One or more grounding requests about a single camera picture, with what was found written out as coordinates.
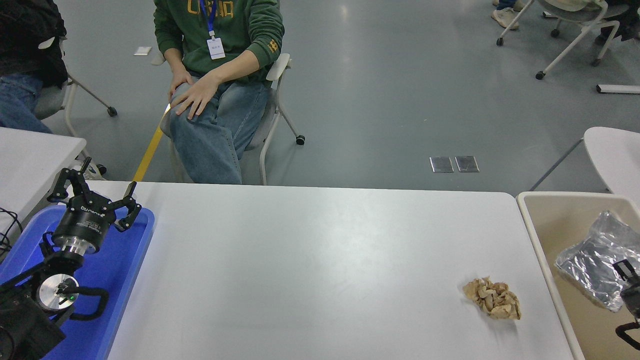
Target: blue tray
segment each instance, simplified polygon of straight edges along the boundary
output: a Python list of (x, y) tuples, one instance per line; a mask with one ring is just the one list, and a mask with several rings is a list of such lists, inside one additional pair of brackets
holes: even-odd
[[(42, 234), (55, 230), (65, 210), (65, 206), (50, 206), (31, 219), (0, 265), (0, 284), (42, 262), (38, 246)], [(121, 218), (126, 215), (126, 209), (118, 209), (116, 214)], [(100, 251), (84, 257), (84, 265), (75, 272), (74, 277), (81, 286), (107, 289), (109, 302), (102, 316), (95, 320), (67, 320), (61, 328), (67, 338), (44, 359), (107, 358), (151, 241), (153, 225), (153, 213), (143, 208), (129, 230), (120, 233), (111, 226)], [(95, 311), (97, 304), (97, 297), (81, 295), (75, 303), (76, 311), (89, 314)]]

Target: hand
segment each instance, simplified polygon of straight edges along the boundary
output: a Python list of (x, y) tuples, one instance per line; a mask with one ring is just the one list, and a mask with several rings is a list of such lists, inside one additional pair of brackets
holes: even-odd
[(193, 78), (191, 78), (191, 74), (189, 74), (187, 69), (182, 67), (182, 69), (173, 72), (173, 79), (171, 80), (171, 87), (169, 88), (169, 102), (171, 102), (171, 98), (175, 94), (175, 89), (184, 83), (193, 85)]
[(200, 78), (189, 90), (175, 98), (171, 103), (171, 108), (178, 106), (175, 110), (176, 115), (180, 115), (188, 107), (191, 107), (187, 119), (191, 120), (193, 115), (200, 116), (220, 85), (220, 82), (210, 74)]

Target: green hoodie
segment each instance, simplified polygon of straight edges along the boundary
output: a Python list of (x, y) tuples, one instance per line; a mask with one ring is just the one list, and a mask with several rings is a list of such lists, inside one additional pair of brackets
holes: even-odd
[(207, 40), (207, 18), (212, 0), (205, 0), (207, 17), (200, 11), (200, 0), (154, 0), (156, 38), (159, 50), (182, 51), (187, 70), (206, 74), (249, 50), (258, 58), (260, 70), (237, 79), (240, 82), (263, 82), (270, 65), (280, 55), (282, 15), (277, 0), (217, 0), (214, 31), (222, 39), (226, 57), (211, 60)]

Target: metal floor plate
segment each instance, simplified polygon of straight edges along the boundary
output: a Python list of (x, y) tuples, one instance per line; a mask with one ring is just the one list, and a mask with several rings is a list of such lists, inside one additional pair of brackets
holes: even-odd
[(448, 156), (434, 156), (430, 157), (429, 160), (431, 160), (431, 168), (433, 169), (433, 172), (453, 172), (453, 165), (451, 164), (451, 159), (449, 159)]
[(480, 172), (475, 156), (456, 156), (456, 164), (460, 172)]

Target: blue lanyard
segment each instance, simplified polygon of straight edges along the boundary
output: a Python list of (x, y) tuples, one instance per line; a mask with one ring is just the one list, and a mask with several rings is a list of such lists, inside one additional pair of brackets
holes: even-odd
[(216, 2), (218, 0), (213, 0), (211, 5), (211, 14), (207, 16), (207, 8), (204, 5), (204, 0), (200, 0), (200, 9), (202, 9), (202, 13), (207, 18), (207, 25), (209, 25), (209, 32), (213, 31), (213, 19), (216, 17)]

